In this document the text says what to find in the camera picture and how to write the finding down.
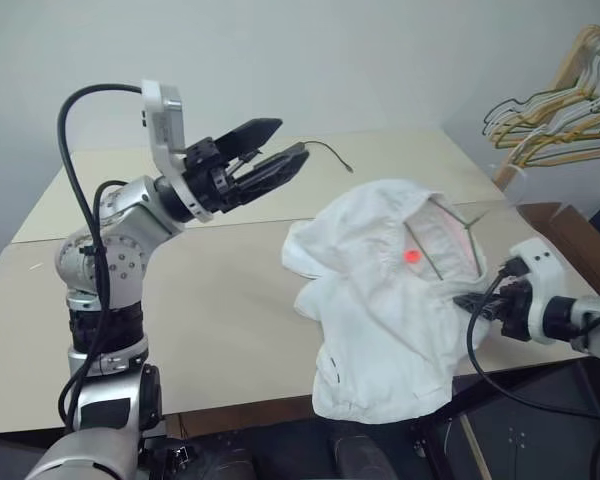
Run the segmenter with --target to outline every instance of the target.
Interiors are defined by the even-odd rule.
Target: beige table surface
[[[262,148],[263,158],[310,138],[280,137]],[[500,190],[439,130],[361,132],[321,137],[354,168],[348,173],[326,148],[309,145],[309,160],[284,187],[257,203],[216,214],[212,223],[191,222],[190,228],[312,218],[340,194],[372,180],[411,178],[432,190],[443,191],[455,204],[501,200]],[[87,198],[112,178],[133,180],[157,176],[146,149],[84,151],[74,164]],[[13,242],[64,238],[84,220],[64,171],[60,171],[31,211]]]
[[[455,147],[445,144],[445,148]],[[461,155],[456,158],[460,163],[469,161]],[[358,162],[363,160],[356,159],[356,168]],[[447,190],[443,177],[453,187],[457,171],[465,169],[471,170],[463,166],[447,174],[441,169],[437,188]],[[471,188],[456,188],[454,201],[465,203],[459,208],[467,218],[490,210],[475,233],[494,271],[512,245],[535,232],[514,209],[506,208],[499,192],[490,191],[488,179],[483,182],[478,175],[482,174],[467,173],[478,185],[478,198],[471,200]],[[422,177],[428,178],[426,172]],[[65,206],[67,202],[70,199],[65,198]],[[257,204],[247,208],[257,209]],[[292,308],[306,280],[280,265],[280,248],[292,222],[268,220],[276,219],[263,215],[256,223],[189,229],[152,258],[143,298],[145,331],[150,362],[160,367],[165,413],[311,392],[321,331]],[[45,231],[35,222],[29,226],[27,235],[33,229],[35,235],[52,235],[51,229]],[[21,239],[32,238],[23,235]],[[70,342],[65,287],[53,267],[60,243],[35,239],[13,243],[0,256],[0,431],[60,425],[56,399],[68,376]],[[565,266],[565,293],[591,293]],[[479,350],[486,370],[576,356],[568,345],[515,342],[502,338],[498,329],[494,325]],[[458,367],[459,374],[472,372],[467,362]]]

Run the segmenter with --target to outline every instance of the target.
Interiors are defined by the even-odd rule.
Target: black cable
[[[344,161],[344,159],[338,154],[338,152],[336,152],[334,150],[334,148],[329,145],[328,143],[325,142],[321,142],[320,140],[307,140],[306,142],[302,142],[304,145],[310,145],[310,144],[315,144],[315,145],[322,145],[325,148],[328,148],[331,153],[333,153],[336,158],[340,161],[340,163],[344,166],[344,168],[346,168],[347,172],[349,173],[353,173],[353,167],[351,165],[349,165],[347,162]]]
[[[104,191],[109,187],[124,187],[127,182],[123,182],[122,180],[107,180],[100,184],[100,186],[96,189],[96,193],[93,195],[93,207],[91,211],[93,212],[93,222],[100,230],[100,203],[102,202],[102,195],[104,195]]]
[[[100,231],[100,201],[102,199],[102,195],[104,194],[104,191],[107,188],[112,187],[112,186],[124,186],[126,184],[127,184],[127,182],[123,182],[121,180],[109,180],[109,181],[102,183],[97,188],[96,193],[93,197],[93,208],[91,211],[92,211],[92,214],[94,217],[94,224],[98,231]],[[95,337],[98,337],[97,327],[96,327]],[[66,423],[67,413],[65,413],[65,411],[64,411],[64,404],[65,404],[65,401],[67,398],[67,394],[69,393],[69,390],[71,389],[73,384],[76,383],[76,380],[78,379],[78,375],[81,375],[81,370],[82,370],[82,368],[79,368],[78,370],[75,371],[75,373],[71,376],[71,378],[69,378],[69,381],[62,388],[62,391],[60,392],[60,396],[58,397],[58,413],[59,413],[62,421],[65,423]]]
[[[91,345],[89,346],[86,359],[82,366],[71,376],[65,387],[62,389],[62,392],[60,393],[60,397],[58,399],[58,411],[60,413],[60,418],[62,418],[65,422],[65,430],[67,432],[71,432],[73,430],[72,423],[73,418],[75,416],[75,410],[77,408],[80,391],[82,390],[82,386],[84,385],[84,382],[87,378],[89,367],[91,366],[95,358],[98,356],[99,348],[105,337],[106,324],[108,323],[110,314],[109,301],[111,294],[109,285],[109,266],[107,263],[107,256],[104,244],[102,243],[102,238],[100,237],[99,223],[96,223],[92,212],[89,210],[89,204],[87,203],[87,200],[84,196],[84,192],[80,187],[80,182],[78,181],[75,169],[73,168],[71,154],[69,153],[69,147],[67,145],[67,116],[69,115],[71,107],[80,98],[91,93],[105,91],[142,93],[142,90],[139,87],[133,85],[124,85],[118,83],[103,83],[97,85],[90,85],[74,92],[71,96],[69,96],[69,98],[67,98],[64,101],[62,107],[60,108],[60,113],[58,114],[57,121],[57,135],[58,147],[60,149],[60,158],[62,159],[62,164],[64,165],[65,171],[67,172],[67,177],[69,178],[71,190],[73,191],[76,197],[78,205],[80,206],[80,210],[82,212],[82,215],[84,216],[85,222],[89,229],[89,233],[91,234],[91,238],[93,240],[91,251],[86,253],[91,254],[94,257],[96,293],[100,300],[100,315],[96,326],[96,332],[91,342]],[[69,408],[67,410],[67,413],[65,414],[64,403],[72,385],[73,390],[71,392],[71,400],[69,402]]]
[[[596,318],[595,320],[593,320],[590,324],[582,327],[582,329],[580,329],[580,333],[578,333],[578,336],[582,336],[582,335],[586,335],[588,334],[591,330],[594,330],[596,328],[598,328],[600,326],[600,316],[598,318]]]
[[[500,285],[500,282],[502,282],[502,280],[506,276],[507,275],[504,274],[502,271],[500,273],[498,273],[498,276],[493,281],[493,283],[489,286],[487,291],[484,293],[482,300],[475,307],[475,309],[473,310],[473,313],[471,314],[471,318],[469,320],[469,326],[467,328],[467,354],[469,355],[469,360],[471,360],[471,364],[473,365],[473,368],[476,369],[476,372],[478,372],[478,374],[482,377],[482,379],[485,382],[487,382],[489,385],[491,385],[493,388],[495,388],[502,395],[510,398],[511,400],[515,400],[518,403],[522,403],[523,405],[526,405],[527,407],[535,408],[538,410],[543,410],[545,412],[560,413],[562,415],[569,415],[572,417],[582,417],[582,418],[589,418],[592,420],[600,420],[600,415],[595,414],[595,413],[589,413],[589,412],[585,412],[585,411],[581,411],[581,410],[575,410],[575,409],[565,408],[565,407],[558,407],[558,406],[553,406],[553,405],[545,405],[543,403],[534,402],[532,400],[527,400],[526,398],[520,397],[520,396],[516,395],[515,393],[510,392],[506,388],[501,387],[495,381],[493,381],[491,379],[491,377],[489,377],[489,375],[487,375],[487,373],[482,369],[482,367],[478,363],[478,360],[476,359],[476,353],[473,350],[473,329],[476,325],[476,321],[478,320],[478,317],[480,316],[480,312],[482,312],[482,309],[489,302],[491,295],[493,294],[495,289],[498,288],[498,285]]]
[[[591,451],[589,460],[589,480],[598,480],[598,465],[600,465],[600,439]]]

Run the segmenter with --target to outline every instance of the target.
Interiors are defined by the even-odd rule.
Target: red laser dot
[[[418,263],[422,254],[418,250],[407,250],[404,252],[404,261],[407,263]]]

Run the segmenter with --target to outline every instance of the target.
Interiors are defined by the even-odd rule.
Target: white wall
[[[444,126],[487,168],[484,112],[546,85],[588,23],[600,0],[0,0],[0,249],[60,168],[55,117],[83,85],[178,85],[189,141],[262,115],[287,135]],[[85,101],[72,148],[144,144],[138,110]]]

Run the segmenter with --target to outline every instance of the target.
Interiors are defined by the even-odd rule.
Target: white garment
[[[431,413],[451,399],[451,380],[466,355],[469,315],[452,297],[486,288],[461,215],[443,195],[407,180],[357,187],[313,221],[294,223],[282,263],[315,278],[295,309],[320,321],[313,407],[323,417],[386,423]],[[404,252],[428,259],[407,263]],[[476,246],[481,271],[486,261]],[[488,324],[479,320],[477,345]]]

